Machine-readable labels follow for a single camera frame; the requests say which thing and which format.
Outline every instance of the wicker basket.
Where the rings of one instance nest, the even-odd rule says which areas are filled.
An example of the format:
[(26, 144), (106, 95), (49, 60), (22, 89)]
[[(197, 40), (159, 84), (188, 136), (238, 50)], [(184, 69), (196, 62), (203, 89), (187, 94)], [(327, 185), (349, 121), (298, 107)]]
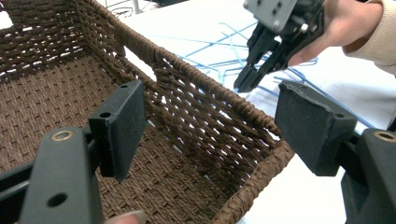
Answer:
[(149, 223), (235, 223), (292, 158), (273, 118), (96, 1), (1, 2), (13, 25), (0, 30), (0, 173), (31, 161), (45, 133), (85, 126), (137, 78), (153, 125), (124, 182), (99, 177), (105, 218), (144, 210)]

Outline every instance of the black plastic part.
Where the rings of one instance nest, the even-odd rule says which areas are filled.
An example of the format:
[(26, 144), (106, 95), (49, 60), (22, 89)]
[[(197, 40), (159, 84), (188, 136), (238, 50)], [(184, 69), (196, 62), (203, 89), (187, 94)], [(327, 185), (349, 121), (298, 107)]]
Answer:
[(376, 223), (396, 223), (396, 134), (369, 129), (361, 136), (357, 152), (371, 194), (382, 207), (382, 218)]
[(100, 223), (96, 176), (83, 131), (67, 127), (40, 142), (19, 223)]
[[(322, 3), (323, 0), (297, 1), (285, 28), (278, 34), (274, 34), (270, 29), (258, 23), (247, 42), (249, 46), (247, 65), (238, 75), (233, 88), (238, 92), (250, 92), (266, 75), (287, 69), (291, 56), (323, 34)], [(306, 31), (301, 31), (303, 24), (308, 27)], [(281, 37), (281, 42), (275, 40), (276, 36)], [(254, 64), (267, 50), (272, 52), (271, 55), (256, 71)]]
[(0, 223), (18, 221), (32, 169), (29, 162), (0, 175)]
[(119, 86), (92, 113), (89, 123), (98, 146), (102, 176), (114, 176), (121, 182), (128, 175), (146, 128), (142, 82)]
[(349, 141), (341, 142), (340, 149), (336, 155), (335, 160), (340, 164), (347, 172), (347, 174), (360, 185), (367, 187), (366, 176), (363, 172), (361, 164), (361, 158), (356, 152), (356, 144), (359, 141), (357, 134), (353, 136)]
[(356, 152), (368, 187), (345, 174), (341, 184), (346, 223), (396, 223), (396, 134), (365, 130)]
[(279, 88), (275, 120), (283, 137), (315, 175), (335, 176), (338, 148), (357, 118), (305, 85), (283, 81)]

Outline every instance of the mounting hole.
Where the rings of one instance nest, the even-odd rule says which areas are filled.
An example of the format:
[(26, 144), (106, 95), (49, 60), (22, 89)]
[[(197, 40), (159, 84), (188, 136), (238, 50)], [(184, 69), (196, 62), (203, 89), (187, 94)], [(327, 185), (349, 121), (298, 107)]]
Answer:
[(74, 135), (74, 132), (70, 131), (70, 130), (60, 131), (58, 133), (53, 134), (50, 139), (54, 142), (62, 142), (64, 140), (71, 138), (73, 135)]
[(105, 113), (100, 114), (99, 116), (100, 116), (102, 119), (105, 119), (105, 118), (110, 117), (110, 116), (111, 116), (111, 113), (105, 112)]
[(396, 143), (396, 135), (393, 133), (375, 132), (374, 135), (383, 141)]
[(343, 114), (335, 114), (335, 116), (339, 119), (343, 119), (345, 117), (345, 115)]
[(55, 194), (52, 196), (48, 201), (47, 201), (47, 206), (48, 207), (57, 207), (64, 203), (67, 199), (67, 195), (65, 193), (59, 193)]

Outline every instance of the woven basket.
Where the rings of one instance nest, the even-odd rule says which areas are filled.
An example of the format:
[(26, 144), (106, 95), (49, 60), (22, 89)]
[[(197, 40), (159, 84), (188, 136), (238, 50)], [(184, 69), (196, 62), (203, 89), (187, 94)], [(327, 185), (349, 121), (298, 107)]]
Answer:
[(1, 2), (13, 25), (0, 30), (0, 173), (33, 160), (45, 133), (85, 126), (137, 78), (153, 125), (125, 181), (99, 176), (105, 218), (144, 210), (148, 223), (235, 223), (292, 158), (273, 118), (96, 1)]

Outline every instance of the human hand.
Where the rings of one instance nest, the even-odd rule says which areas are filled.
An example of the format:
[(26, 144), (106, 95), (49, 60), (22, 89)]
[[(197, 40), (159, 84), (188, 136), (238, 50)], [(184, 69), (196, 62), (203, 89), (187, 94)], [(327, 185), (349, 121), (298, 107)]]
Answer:
[(356, 0), (324, 0), (324, 33), (314, 42), (295, 53), (289, 60), (294, 66), (314, 59), (328, 47), (344, 47), (351, 52), (362, 47), (379, 24), (381, 3), (361, 3)]
[(147, 220), (143, 211), (133, 211), (120, 216), (113, 217), (105, 222), (105, 224), (145, 224)]

